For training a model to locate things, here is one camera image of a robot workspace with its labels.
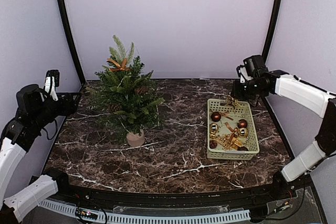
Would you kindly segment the small green christmas tree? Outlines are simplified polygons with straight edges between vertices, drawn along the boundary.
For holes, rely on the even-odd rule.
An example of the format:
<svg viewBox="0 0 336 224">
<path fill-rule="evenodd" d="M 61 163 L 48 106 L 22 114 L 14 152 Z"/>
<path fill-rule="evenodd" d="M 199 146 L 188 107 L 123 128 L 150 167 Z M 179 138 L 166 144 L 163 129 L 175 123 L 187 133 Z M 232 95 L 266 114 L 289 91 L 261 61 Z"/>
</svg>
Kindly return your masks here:
<svg viewBox="0 0 336 224">
<path fill-rule="evenodd" d="M 109 68 L 115 66 L 106 61 L 103 69 L 95 73 L 100 81 L 99 86 L 89 91 L 95 107 L 107 111 L 101 120 L 103 125 L 112 128 L 117 140 L 124 142 L 128 133 L 140 134 L 140 129 L 162 125 L 159 106 L 164 103 L 164 99 L 157 93 L 157 86 L 152 79 L 153 72 L 143 73 L 145 64 L 140 56 L 135 56 L 134 43 L 126 48 L 117 35 L 112 38 L 115 47 L 109 48 L 110 56 L 107 59 L 121 64 L 127 58 L 130 71 L 112 72 Z M 144 95 L 135 93 L 135 89 L 141 86 L 149 88 Z M 109 104 L 119 104 L 122 110 L 111 113 Z"/>
</svg>

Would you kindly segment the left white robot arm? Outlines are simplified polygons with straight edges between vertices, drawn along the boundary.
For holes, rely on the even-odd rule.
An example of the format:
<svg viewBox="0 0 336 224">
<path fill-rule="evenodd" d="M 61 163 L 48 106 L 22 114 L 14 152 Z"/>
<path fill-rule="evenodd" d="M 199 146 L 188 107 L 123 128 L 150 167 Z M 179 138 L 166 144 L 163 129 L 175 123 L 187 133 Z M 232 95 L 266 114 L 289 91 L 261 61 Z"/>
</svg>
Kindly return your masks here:
<svg viewBox="0 0 336 224">
<path fill-rule="evenodd" d="M 58 116 L 75 113 L 80 98 L 79 92 L 57 93 L 52 97 L 37 84 L 25 86 L 17 92 L 16 115 L 1 134 L 1 223 L 21 223 L 30 211 L 54 194 L 63 201 L 74 197 L 68 175 L 55 168 L 47 169 L 15 195 L 8 198 L 4 195 L 18 164 L 41 131 Z"/>
</svg>

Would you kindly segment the dark pine cone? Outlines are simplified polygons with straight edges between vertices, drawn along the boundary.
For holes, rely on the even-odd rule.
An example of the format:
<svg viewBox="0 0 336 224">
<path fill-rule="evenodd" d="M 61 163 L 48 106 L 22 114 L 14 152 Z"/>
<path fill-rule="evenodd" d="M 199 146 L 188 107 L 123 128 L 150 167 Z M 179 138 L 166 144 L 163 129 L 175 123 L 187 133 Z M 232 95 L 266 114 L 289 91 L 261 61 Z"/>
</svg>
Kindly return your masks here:
<svg viewBox="0 0 336 224">
<path fill-rule="evenodd" d="M 139 94 L 139 95 L 144 95 L 148 92 L 149 88 L 146 86 L 141 86 L 141 87 L 137 87 L 135 89 L 135 93 Z"/>
<path fill-rule="evenodd" d="M 112 112 L 117 112 L 122 110 L 122 106 L 119 104 L 109 104 L 108 105 L 109 111 Z"/>
</svg>

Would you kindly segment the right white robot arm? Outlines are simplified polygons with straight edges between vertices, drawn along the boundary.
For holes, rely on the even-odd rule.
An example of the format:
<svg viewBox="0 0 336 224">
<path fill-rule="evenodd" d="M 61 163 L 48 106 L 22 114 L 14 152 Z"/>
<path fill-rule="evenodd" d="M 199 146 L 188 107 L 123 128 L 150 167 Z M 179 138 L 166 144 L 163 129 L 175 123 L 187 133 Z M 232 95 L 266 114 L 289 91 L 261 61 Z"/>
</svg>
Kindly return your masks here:
<svg viewBox="0 0 336 224">
<path fill-rule="evenodd" d="M 276 97 L 270 102 L 286 136 L 291 137 L 295 158 L 282 168 L 284 180 L 268 187 L 269 197 L 278 200 L 287 193 L 287 182 L 313 171 L 316 165 L 335 155 L 335 96 L 282 70 L 258 76 L 239 66 L 237 74 L 232 96 L 247 100 L 255 95 L 274 94 Z"/>
</svg>

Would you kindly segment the gold star tree topper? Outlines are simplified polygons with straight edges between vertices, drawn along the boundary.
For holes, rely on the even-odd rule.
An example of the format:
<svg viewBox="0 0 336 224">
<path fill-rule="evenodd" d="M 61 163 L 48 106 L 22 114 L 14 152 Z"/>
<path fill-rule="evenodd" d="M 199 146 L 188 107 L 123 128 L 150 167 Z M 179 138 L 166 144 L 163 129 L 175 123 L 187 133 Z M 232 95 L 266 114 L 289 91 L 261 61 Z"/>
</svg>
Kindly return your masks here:
<svg viewBox="0 0 336 224">
<path fill-rule="evenodd" d="M 226 97 L 226 105 L 231 106 L 234 110 L 241 107 L 239 100 L 231 97 L 230 95 Z"/>
</svg>

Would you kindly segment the pale green plastic basket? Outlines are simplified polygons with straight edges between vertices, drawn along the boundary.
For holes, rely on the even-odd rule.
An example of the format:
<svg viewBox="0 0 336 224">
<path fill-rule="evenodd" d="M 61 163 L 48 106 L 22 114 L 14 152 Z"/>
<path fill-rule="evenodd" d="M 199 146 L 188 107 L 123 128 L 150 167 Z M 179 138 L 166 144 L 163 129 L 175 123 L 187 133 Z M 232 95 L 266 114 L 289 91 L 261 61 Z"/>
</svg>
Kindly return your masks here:
<svg viewBox="0 0 336 224">
<path fill-rule="evenodd" d="M 235 110 L 231 106 L 226 105 L 226 101 L 220 99 L 208 99 L 207 101 L 207 157 L 210 159 L 227 159 L 227 160 L 250 160 L 256 154 L 259 153 L 258 137 L 254 124 L 253 115 L 248 102 L 240 101 L 241 107 Z M 211 120 L 211 114 L 215 111 L 229 112 L 229 116 L 234 120 L 229 120 L 222 117 L 219 122 L 213 122 Z M 225 122 L 228 122 L 232 128 L 237 127 L 237 122 L 240 119 L 245 119 L 248 122 L 248 136 L 246 138 L 236 137 L 241 140 L 243 146 L 248 148 L 248 151 L 227 151 L 223 149 L 224 143 L 227 139 L 232 139 L 229 129 L 225 126 Z M 209 133 L 209 125 L 216 123 L 219 126 L 219 130 L 216 134 Z M 215 149 L 209 147 L 210 140 L 215 140 L 218 146 Z"/>
</svg>

